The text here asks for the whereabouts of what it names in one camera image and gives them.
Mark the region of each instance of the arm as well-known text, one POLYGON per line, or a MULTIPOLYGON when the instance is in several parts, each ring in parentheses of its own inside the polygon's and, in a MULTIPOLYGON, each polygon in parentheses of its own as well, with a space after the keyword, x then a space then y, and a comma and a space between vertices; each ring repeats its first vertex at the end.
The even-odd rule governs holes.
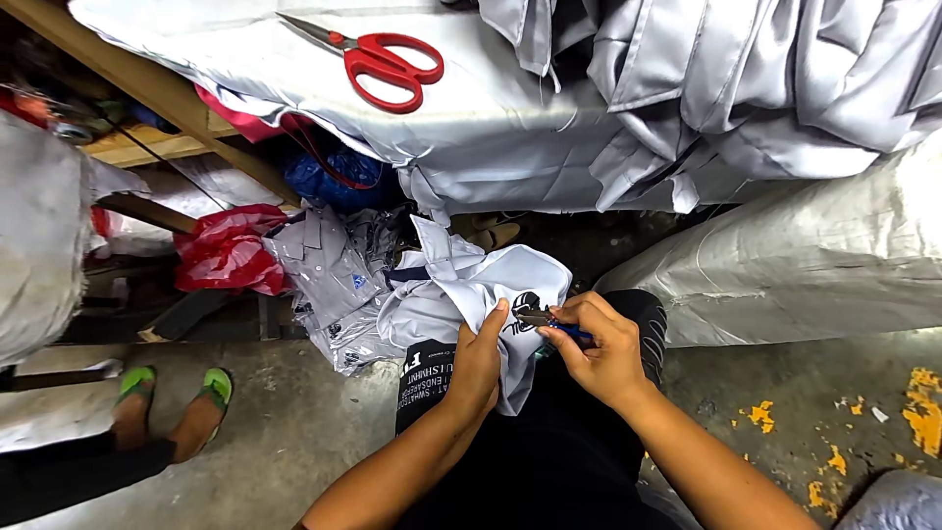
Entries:
POLYGON ((612 407, 641 438, 668 482, 708 530, 819 527, 775 484, 713 438, 644 376, 638 326, 594 292, 552 308, 594 335, 583 351, 564 332, 542 327, 569 374, 612 407))
POLYGON ((458 463, 496 403, 508 307, 501 299, 477 336, 462 324, 445 398, 331 484, 296 528, 389 528, 458 463))

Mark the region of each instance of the hand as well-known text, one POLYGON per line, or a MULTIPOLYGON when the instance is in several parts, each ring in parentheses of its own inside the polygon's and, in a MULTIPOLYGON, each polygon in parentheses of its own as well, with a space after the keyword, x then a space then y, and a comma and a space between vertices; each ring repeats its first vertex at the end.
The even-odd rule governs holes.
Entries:
POLYGON ((497 403, 497 380, 500 376, 500 353, 497 335, 507 321, 510 304, 506 298, 484 319, 475 335, 467 323, 458 329, 451 384, 443 403, 455 406, 470 418, 486 414, 497 403))
POLYGON ((644 376, 638 325, 618 313, 597 292, 574 296, 562 307, 551 307, 562 323, 577 323, 593 334, 583 351, 566 332, 540 327, 562 354, 569 374, 602 403, 618 410, 654 385, 644 376))

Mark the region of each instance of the scissors handle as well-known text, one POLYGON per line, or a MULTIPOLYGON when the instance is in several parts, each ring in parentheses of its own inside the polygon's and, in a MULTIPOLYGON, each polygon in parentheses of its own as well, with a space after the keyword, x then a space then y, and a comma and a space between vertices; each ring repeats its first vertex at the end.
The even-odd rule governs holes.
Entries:
POLYGON ((405 114, 413 112, 422 105, 422 85, 437 82, 445 73, 445 61, 438 50, 419 39, 398 33, 370 33, 357 39, 357 47, 344 53, 347 76, 353 89, 371 105, 405 114), (403 46, 424 53, 435 61, 435 66, 422 70, 415 68, 406 59, 396 55, 386 46, 403 46), (404 103, 390 103, 366 91, 357 81, 359 74, 371 75, 381 81, 403 88, 413 94, 412 99, 404 103))

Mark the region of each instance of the black printed logo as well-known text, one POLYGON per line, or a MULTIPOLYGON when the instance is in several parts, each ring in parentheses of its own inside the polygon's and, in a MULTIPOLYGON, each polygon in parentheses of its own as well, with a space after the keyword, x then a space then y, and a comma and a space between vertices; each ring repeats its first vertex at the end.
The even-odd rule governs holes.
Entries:
MULTIPOLYGON (((532 292, 529 290, 526 292, 521 292, 513 300, 513 305, 511 306, 511 315, 513 315, 514 319, 516 319, 517 311, 520 311, 522 309, 539 310, 540 309, 540 297, 537 296, 535 292, 532 292)), ((510 329, 511 333, 513 333, 514 335, 517 335, 518 333, 529 331, 533 329, 534 327, 535 326, 533 324, 514 320, 514 322, 507 324, 506 326, 504 326, 504 329, 500 331, 501 333, 503 333, 507 331, 508 329, 510 329)))

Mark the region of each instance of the pink fabric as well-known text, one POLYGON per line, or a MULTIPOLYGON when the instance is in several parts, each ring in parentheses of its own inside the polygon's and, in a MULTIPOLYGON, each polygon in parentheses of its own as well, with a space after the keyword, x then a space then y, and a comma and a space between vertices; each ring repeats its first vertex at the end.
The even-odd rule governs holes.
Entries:
POLYGON ((284 289, 284 270, 262 238, 287 216, 271 205, 235 207, 202 216, 192 234, 174 234, 183 261, 175 270, 179 290, 249 288, 262 294, 284 289))
MULTIPOLYGON (((232 124, 232 127, 244 136, 248 141, 256 143, 262 141, 266 138, 272 138, 280 134, 284 134, 284 129, 281 127, 269 127, 264 122, 258 119, 258 116, 252 116, 251 114, 246 114, 245 112, 238 112, 226 108, 219 102, 219 99, 210 93, 207 89, 204 89, 200 85, 193 83, 193 86, 196 87, 196 93, 200 96, 200 99, 203 100, 210 108, 212 108, 219 116, 232 124)), ((313 125, 310 119, 303 116, 296 116, 297 120, 305 125, 313 125)))

